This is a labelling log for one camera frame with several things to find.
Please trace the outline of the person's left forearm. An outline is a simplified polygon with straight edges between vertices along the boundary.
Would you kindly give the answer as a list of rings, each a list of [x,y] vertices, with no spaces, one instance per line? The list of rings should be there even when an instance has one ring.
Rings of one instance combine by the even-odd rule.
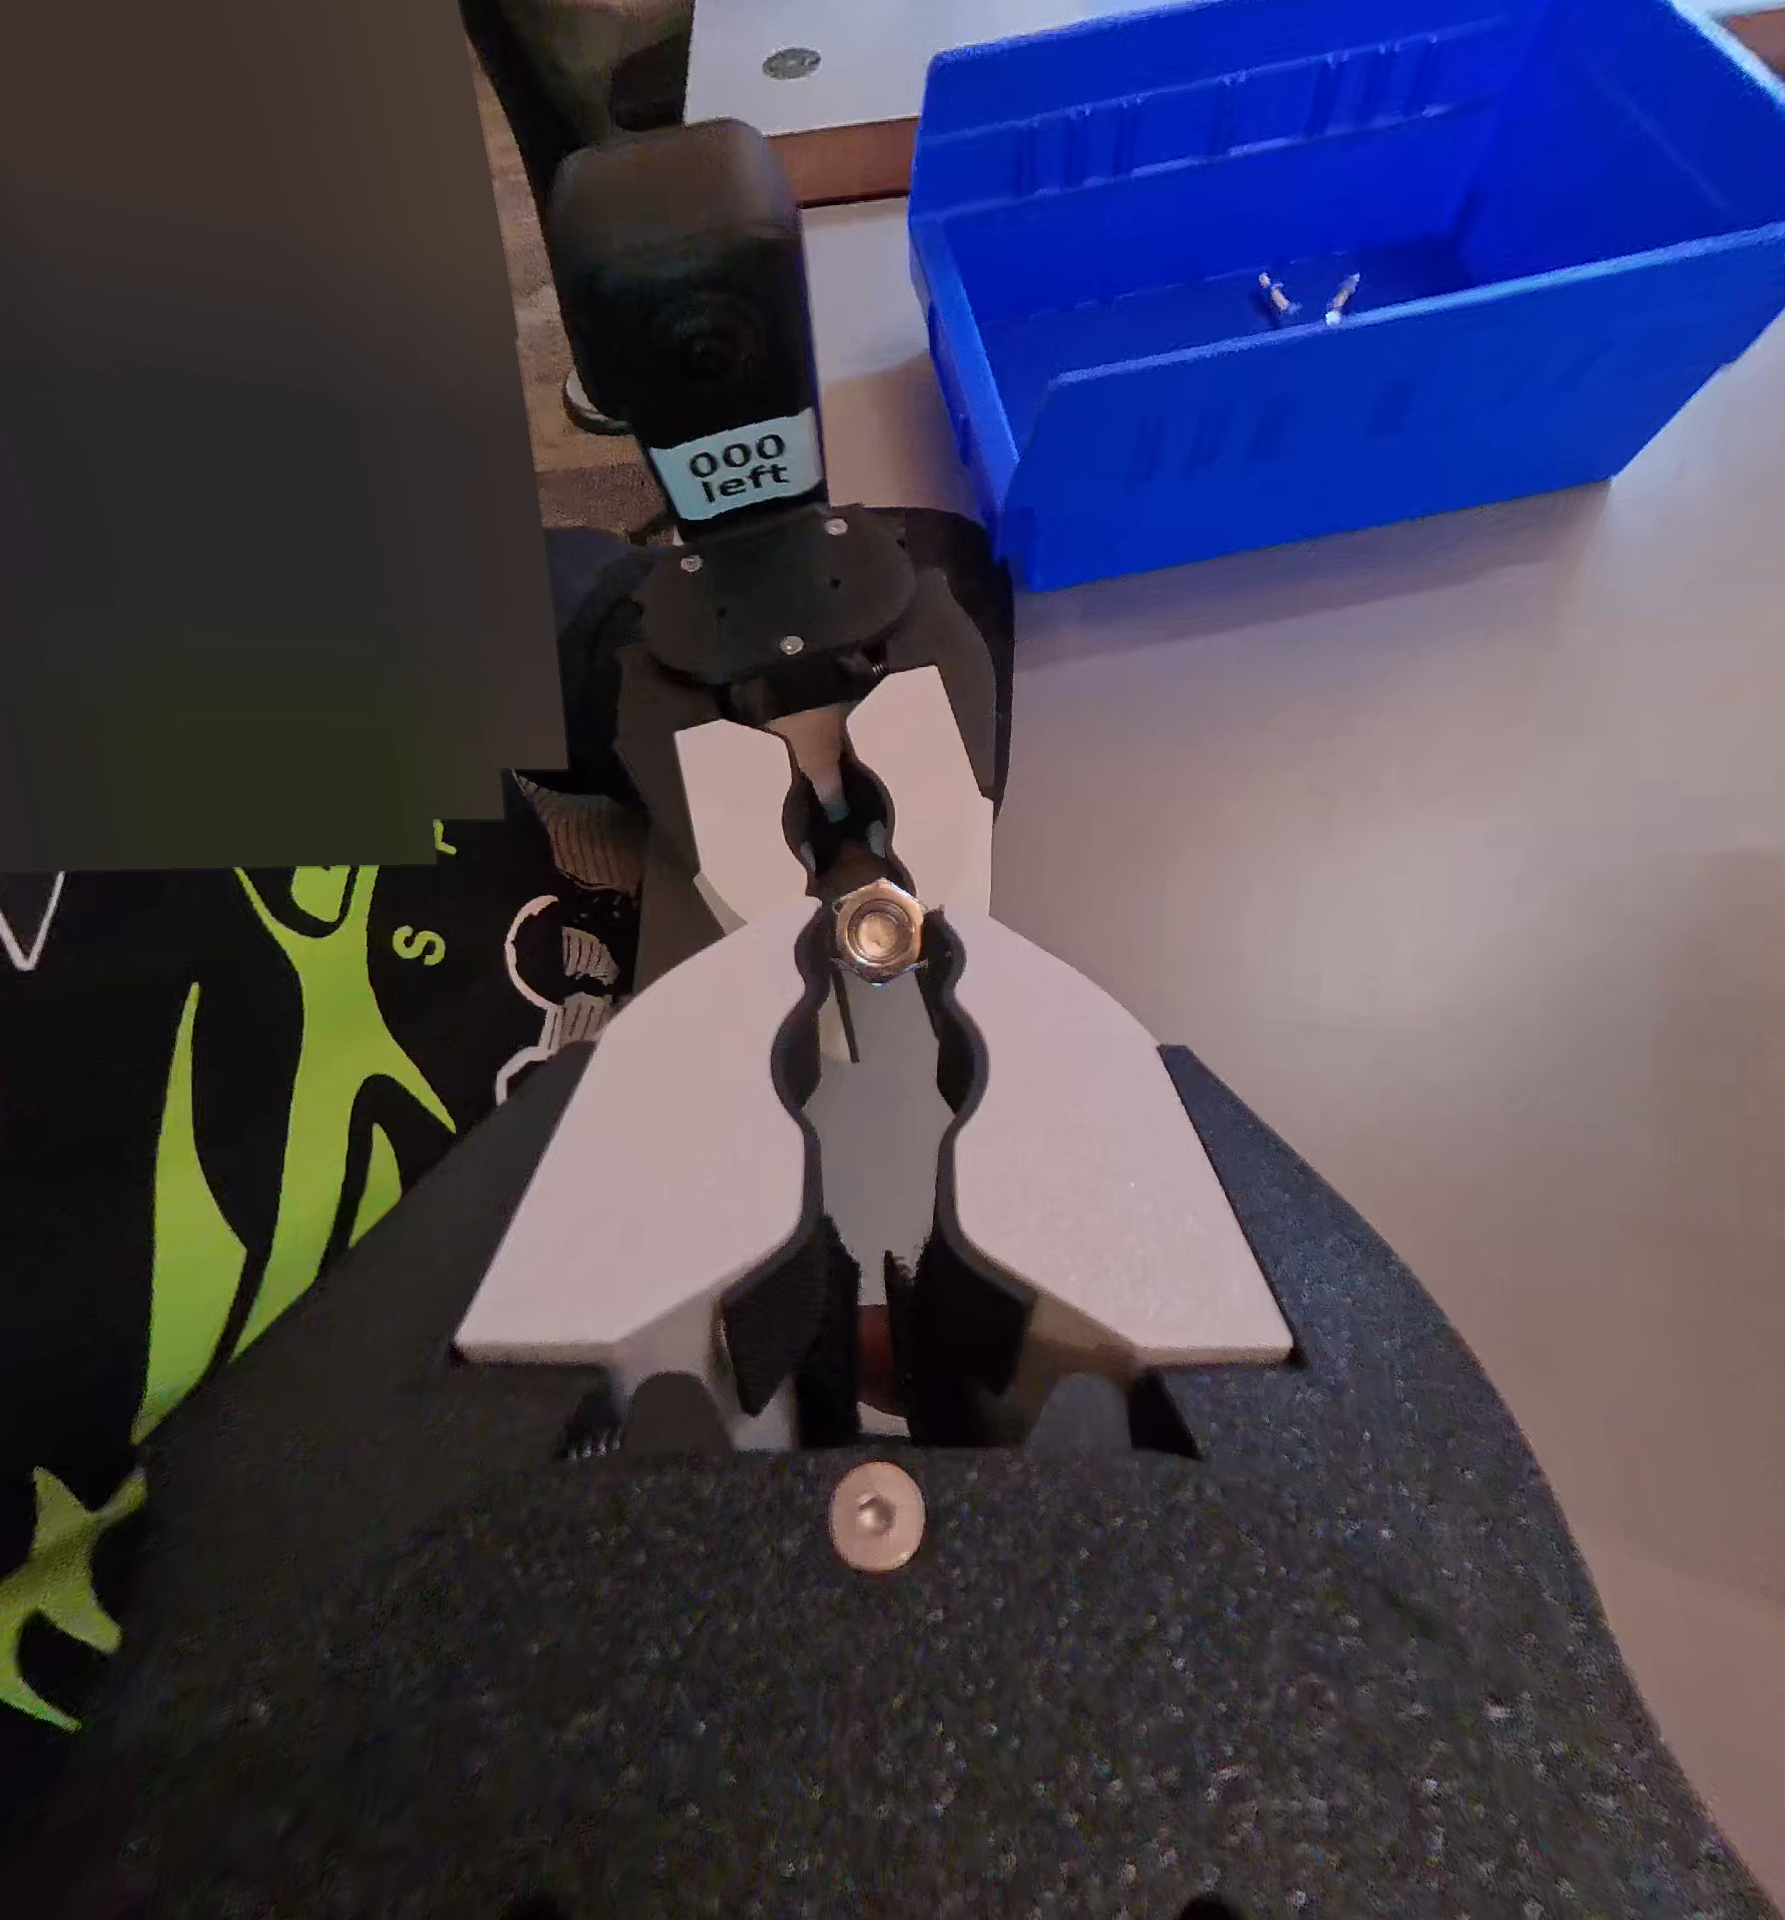
[[[545,554],[566,731],[566,769],[546,784],[635,803],[616,757],[618,653],[640,641],[637,589],[650,552],[601,530],[550,527]]]

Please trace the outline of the large steel nut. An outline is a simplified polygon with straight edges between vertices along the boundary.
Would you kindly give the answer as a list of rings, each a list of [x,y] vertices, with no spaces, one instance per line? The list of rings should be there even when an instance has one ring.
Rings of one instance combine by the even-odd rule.
[[[905,969],[888,970],[888,973],[869,973],[869,970],[858,969],[847,954],[847,946],[846,946],[847,920],[858,908],[861,908],[865,902],[874,902],[874,901],[885,901],[901,908],[911,925],[911,951],[909,951],[909,965],[905,965]],[[928,921],[928,910],[924,902],[918,896],[913,896],[909,890],[905,890],[902,886],[896,886],[888,880],[874,880],[863,886],[858,886],[852,892],[846,892],[830,902],[830,939],[832,939],[835,960],[846,973],[852,973],[865,985],[878,987],[878,985],[892,983],[905,977],[905,973],[913,973],[924,962],[926,921]]]

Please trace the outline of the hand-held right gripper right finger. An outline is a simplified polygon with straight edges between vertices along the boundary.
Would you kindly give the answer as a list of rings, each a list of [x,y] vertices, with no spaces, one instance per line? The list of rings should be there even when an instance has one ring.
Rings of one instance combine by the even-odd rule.
[[[989,914],[928,920],[949,1113],[924,1248],[924,1365],[971,1418],[1064,1380],[1286,1364],[1293,1333],[1160,1044]]]

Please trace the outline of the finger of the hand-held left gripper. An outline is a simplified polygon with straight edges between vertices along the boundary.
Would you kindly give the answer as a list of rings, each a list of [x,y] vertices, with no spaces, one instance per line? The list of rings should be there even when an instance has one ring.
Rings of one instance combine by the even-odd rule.
[[[694,851],[692,886],[723,933],[801,933],[810,876],[786,831],[799,769],[786,738],[715,717],[672,738]]]
[[[934,666],[888,674],[850,715],[847,746],[885,803],[891,862],[937,910],[989,914],[993,803]]]

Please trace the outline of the black hoodie with green print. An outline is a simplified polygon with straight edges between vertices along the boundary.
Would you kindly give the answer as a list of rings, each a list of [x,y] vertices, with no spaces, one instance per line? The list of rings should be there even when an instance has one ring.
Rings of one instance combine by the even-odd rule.
[[[500,1105],[502,820],[0,877],[0,1738],[79,1727],[154,1429]]]

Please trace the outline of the blue plastic bin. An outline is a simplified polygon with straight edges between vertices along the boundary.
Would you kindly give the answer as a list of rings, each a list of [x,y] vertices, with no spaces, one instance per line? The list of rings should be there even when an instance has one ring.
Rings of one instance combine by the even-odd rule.
[[[937,53],[916,137],[928,351],[1029,591],[1608,482],[1785,308],[1785,87],[1678,4],[1103,16]]]

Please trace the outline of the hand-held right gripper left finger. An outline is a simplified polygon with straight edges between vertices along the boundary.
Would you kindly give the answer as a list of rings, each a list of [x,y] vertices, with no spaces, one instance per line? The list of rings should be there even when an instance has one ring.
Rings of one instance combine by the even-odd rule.
[[[583,1365],[624,1402],[690,1377],[722,1418],[794,1418],[825,1318],[803,1109],[825,913],[777,907],[665,973],[590,1050],[455,1342]]]

